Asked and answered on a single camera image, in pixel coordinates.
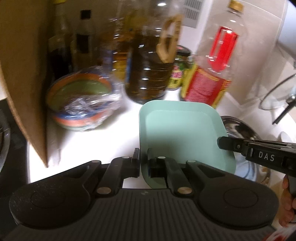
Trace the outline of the person's right hand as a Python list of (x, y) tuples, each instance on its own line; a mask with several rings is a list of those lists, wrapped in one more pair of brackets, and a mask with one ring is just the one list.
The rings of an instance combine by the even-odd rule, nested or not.
[(290, 193), (289, 181), (287, 175), (284, 176), (282, 182), (283, 192), (280, 197), (280, 214), (278, 222), (285, 227), (295, 218), (295, 198)]

